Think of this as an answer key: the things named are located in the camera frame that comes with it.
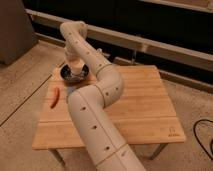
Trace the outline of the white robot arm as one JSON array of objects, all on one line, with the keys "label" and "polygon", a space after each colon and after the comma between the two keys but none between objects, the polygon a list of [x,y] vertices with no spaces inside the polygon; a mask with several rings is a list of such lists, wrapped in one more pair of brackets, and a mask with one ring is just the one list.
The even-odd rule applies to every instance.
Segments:
[{"label": "white robot arm", "polygon": [[72,53],[76,53],[97,79],[67,98],[71,119],[97,171],[146,171],[104,110],[123,94],[121,74],[86,41],[87,25],[83,21],[64,22],[60,31],[70,57],[75,58]]}]

